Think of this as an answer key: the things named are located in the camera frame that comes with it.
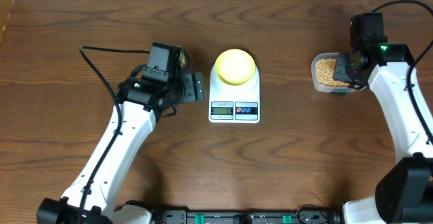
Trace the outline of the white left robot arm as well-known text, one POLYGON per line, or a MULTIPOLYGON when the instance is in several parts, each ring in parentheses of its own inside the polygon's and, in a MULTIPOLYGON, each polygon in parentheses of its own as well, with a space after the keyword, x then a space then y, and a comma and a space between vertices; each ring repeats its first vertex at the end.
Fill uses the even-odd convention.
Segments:
POLYGON ((153 223, 150 208, 116 201, 142 143, 169 108, 205 98, 202 74, 190 73, 190 58, 179 46, 154 42, 146 64, 135 67, 117 90, 110 122, 89 161, 59 200, 46 198, 38 223, 153 223))

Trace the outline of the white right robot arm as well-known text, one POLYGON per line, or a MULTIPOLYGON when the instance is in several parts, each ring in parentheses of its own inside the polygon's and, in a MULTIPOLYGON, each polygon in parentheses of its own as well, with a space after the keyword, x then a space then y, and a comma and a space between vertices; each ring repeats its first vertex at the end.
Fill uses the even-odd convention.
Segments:
POLYGON ((351 53, 337 58, 333 78, 377 97, 390 130, 395 166, 375 194, 342 207, 345 223, 432 222, 432 114, 404 43, 389 43, 381 13, 350 19, 351 53))

